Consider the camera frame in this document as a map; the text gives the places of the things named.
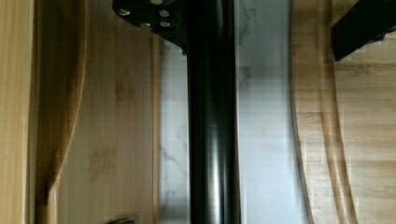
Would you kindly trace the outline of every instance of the white marble wall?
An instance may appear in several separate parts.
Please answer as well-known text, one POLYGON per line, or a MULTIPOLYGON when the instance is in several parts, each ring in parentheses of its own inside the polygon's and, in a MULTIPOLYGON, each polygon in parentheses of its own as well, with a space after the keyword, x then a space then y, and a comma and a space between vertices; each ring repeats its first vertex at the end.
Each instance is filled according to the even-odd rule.
MULTIPOLYGON (((242 223, 306 223, 289 98, 289 1, 235 0, 242 223)), ((187 62, 162 46, 161 223, 188 223, 187 62)))
POLYGON ((187 223, 189 207, 187 58, 161 45, 160 223, 187 223))

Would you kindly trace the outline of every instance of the black metal bracket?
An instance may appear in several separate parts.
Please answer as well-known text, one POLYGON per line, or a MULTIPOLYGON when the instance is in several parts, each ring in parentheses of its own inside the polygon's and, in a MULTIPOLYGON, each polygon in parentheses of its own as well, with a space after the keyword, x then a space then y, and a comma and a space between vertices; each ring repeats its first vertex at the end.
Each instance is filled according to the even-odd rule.
POLYGON ((151 29, 187 53, 186 0, 164 0, 159 5, 149 0, 114 0, 113 10, 134 26, 151 29))
POLYGON ((333 27, 334 59, 340 61, 364 45, 396 31, 396 0, 360 0, 333 27))

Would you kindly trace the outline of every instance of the bolt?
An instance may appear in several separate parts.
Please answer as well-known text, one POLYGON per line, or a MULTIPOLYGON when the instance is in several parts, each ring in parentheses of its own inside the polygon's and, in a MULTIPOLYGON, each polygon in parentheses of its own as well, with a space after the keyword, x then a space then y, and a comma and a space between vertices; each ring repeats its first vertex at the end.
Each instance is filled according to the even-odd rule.
POLYGON ((160 10, 159 13, 160 13, 160 16, 162 16, 162 17, 168 17, 168 16, 171 15, 171 13, 168 10, 165 10, 165 9, 160 10))
POLYGON ((142 22, 142 23, 140 23, 140 26, 143 28, 149 28, 151 26, 151 24, 148 22, 142 22))
POLYGON ((126 8, 119 8, 119 10, 118 10, 117 12, 118 12, 119 15, 122 16, 122 17, 131 15, 131 10, 126 9, 126 8))
POLYGON ((169 27, 172 25, 172 23, 167 22, 167 21, 161 21, 160 22, 161 27, 169 27))

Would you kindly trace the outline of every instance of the black metal pole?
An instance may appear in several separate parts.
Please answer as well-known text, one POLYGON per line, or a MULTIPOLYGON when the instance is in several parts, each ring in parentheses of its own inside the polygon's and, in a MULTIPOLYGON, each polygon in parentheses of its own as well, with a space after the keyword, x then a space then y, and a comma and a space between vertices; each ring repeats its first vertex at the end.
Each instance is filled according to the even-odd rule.
POLYGON ((191 224, 240 223, 233 0, 188 0, 191 224))

